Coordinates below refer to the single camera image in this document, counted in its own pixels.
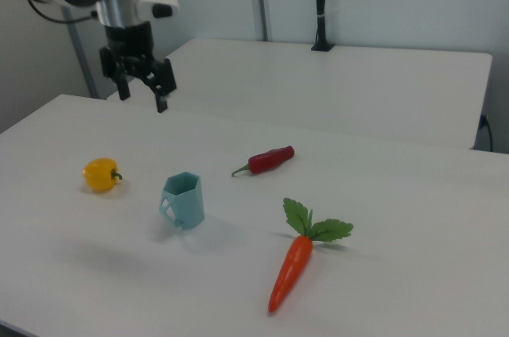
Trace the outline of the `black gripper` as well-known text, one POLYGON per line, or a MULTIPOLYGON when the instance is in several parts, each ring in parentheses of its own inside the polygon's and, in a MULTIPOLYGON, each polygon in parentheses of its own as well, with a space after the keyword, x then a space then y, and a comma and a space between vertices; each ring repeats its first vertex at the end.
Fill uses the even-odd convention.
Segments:
POLYGON ((127 77, 140 79, 154 94, 157 112, 168 109, 165 93, 177 89, 169 59, 158 61, 153 56, 151 24, 117 28, 106 27, 107 46, 99 50, 103 75, 116 84, 119 98, 130 97, 127 77))

